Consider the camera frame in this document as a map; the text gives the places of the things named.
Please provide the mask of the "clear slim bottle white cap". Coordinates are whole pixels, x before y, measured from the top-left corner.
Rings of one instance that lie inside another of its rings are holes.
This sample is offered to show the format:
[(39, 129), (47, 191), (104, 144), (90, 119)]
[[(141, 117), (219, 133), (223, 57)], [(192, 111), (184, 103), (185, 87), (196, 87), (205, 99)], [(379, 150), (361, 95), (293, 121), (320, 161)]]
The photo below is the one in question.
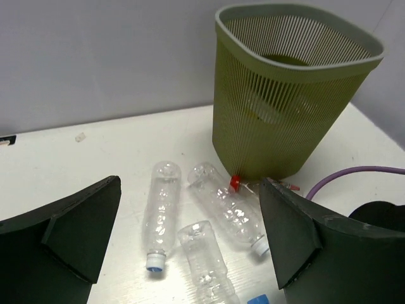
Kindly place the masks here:
[(177, 236), (196, 287), (197, 302), (239, 303), (210, 221), (185, 226)]

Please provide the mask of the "clear bottle blue label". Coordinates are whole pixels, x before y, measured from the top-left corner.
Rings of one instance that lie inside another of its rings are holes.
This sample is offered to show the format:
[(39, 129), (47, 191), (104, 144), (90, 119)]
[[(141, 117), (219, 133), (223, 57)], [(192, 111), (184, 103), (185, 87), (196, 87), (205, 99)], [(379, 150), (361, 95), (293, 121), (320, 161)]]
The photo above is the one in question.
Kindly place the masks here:
[(261, 294), (248, 300), (247, 304), (270, 304), (270, 301), (265, 294)]

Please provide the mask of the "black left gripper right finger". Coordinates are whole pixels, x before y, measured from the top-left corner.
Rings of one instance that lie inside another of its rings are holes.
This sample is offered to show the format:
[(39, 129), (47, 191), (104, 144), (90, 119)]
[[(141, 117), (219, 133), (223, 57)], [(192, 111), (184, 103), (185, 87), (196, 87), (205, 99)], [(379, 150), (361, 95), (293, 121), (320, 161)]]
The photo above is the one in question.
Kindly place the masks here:
[(287, 303), (403, 303), (404, 232), (341, 215), (263, 179), (259, 202)]

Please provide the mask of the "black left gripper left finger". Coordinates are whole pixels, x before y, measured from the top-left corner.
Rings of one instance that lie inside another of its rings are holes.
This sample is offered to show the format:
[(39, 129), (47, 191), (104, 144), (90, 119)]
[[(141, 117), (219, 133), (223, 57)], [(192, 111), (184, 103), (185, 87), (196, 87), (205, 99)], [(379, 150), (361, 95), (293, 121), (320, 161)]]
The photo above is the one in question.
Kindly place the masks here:
[(87, 303), (122, 195), (109, 176), (1, 221), (1, 303)]

